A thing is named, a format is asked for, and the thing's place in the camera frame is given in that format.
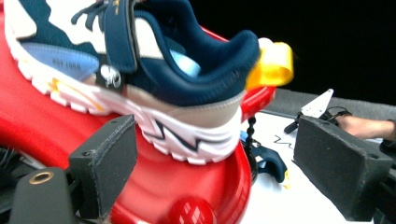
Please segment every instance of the red plastic toy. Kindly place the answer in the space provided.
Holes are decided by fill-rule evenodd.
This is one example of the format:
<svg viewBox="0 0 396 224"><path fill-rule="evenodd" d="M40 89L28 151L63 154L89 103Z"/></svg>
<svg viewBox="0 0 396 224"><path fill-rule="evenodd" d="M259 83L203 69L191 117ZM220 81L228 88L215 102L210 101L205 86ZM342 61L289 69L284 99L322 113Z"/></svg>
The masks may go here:
<svg viewBox="0 0 396 224"><path fill-rule="evenodd" d="M46 166L65 169L68 155L118 115L80 114L39 93L9 53L2 0L0 10L0 145L23 151ZM249 91L242 103L243 119L267 106L275 90ZM163 155L136 129L137 164L111 211L112 223L178 223L181 218L184 223L238 222L251 186L241 144L225 161L190 165Z"/></svg>

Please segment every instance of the shoe upper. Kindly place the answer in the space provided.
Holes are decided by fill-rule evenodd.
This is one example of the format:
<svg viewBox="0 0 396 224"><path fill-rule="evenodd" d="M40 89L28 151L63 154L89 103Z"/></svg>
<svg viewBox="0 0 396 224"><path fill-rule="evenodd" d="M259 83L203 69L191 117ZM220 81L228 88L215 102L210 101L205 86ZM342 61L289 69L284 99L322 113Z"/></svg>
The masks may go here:
<svg viewBox="0 0 396 224"><path fill-rule="evenodd" d="M188 0L136 5L115 0L97 4L89 13L81 10L93 1L80 0L79 6L59 0L19 2L36 26L33 34L20 35L22 44L62 48L58 53L72 52L90 61L87 66L92 69L80 79L108 63L120 71L124 83L170 105L207 105L237 96L260 55L257 36L250 31L228 42L207 35ZM186 74L172 52L199 64L199 74Z"/></svg>

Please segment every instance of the navy blue sneaker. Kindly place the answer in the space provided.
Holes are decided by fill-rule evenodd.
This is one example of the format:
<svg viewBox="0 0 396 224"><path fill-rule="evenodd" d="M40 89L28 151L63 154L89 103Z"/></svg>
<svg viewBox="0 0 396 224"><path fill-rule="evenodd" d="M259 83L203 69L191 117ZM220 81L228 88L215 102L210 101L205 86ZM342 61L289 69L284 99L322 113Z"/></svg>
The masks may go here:
<svg viewBox="0 0 396 224"><path fill-rule="evenodd" d="M258 38L205 33L188 0L5 0L5 32L42 93L95 115L134 114L145 138L179 161L235 149Z"/></svg>

